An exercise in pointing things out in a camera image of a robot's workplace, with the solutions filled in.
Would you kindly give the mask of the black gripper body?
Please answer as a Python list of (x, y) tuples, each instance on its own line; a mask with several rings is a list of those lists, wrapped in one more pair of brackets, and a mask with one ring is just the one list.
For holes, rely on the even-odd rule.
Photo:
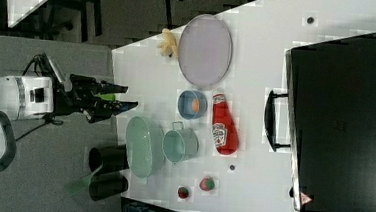
[(65, 83), (54, 83), (54, 114), (56, 116), (70, 115), (74, 112), (84, 114), (89, 123), (106, 120), (112, 116), (110, 100), (100, 98), (103, 84), (112, 83), (97, 81), (93, 77), (72, 74), (70, 76), (71, 90), (67, 91)]

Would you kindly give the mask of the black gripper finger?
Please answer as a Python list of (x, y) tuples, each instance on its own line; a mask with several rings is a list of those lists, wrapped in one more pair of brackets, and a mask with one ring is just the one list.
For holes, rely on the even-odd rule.
[(124, 102), (124, 101), (118, 101), (115, 100), (112, 104), (112, 114), (113, 115), (118, 115), (121, 113), (125, 113), (131, 109), (134, 109), (138, 106), (137, 101), (133, 102)]
[(124, 87), (124, 86), (121, 86), (121, 85), (115, 85), (115, 84), (103, 84), (102, 85), (102, 89), (101, 89), (101, 92), (103, 94), (116, 94), (116, 93), (127, 93), (128, 91), (128, 88), (127, 87)]

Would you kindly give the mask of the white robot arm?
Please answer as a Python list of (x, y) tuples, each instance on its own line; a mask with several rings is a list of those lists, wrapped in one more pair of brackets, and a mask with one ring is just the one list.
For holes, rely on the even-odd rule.
[(127, 112), (137, 101), (103, 99), (104, 95), (127, 93), (128, 88), (93, 77), (72, 74), (71, 90), (56, 76), (0, 77), (0, 111), (10, 120), (46, 119), (80, 112), (97, 123)]

